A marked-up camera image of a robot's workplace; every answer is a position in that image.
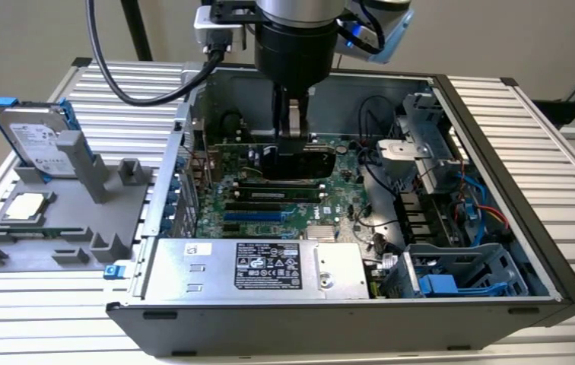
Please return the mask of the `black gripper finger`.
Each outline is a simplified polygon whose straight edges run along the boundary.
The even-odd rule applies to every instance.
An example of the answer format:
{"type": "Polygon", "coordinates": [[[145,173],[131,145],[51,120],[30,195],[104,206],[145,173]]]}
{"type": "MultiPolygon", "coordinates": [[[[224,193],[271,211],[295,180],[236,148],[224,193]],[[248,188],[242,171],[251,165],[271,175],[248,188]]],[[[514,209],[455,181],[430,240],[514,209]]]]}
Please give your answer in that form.
{"type": "Polygon", "coordinates": [[[308,141],[308,92],[272,86],[272,125],[278,154],[296,154],[308,141]]]}

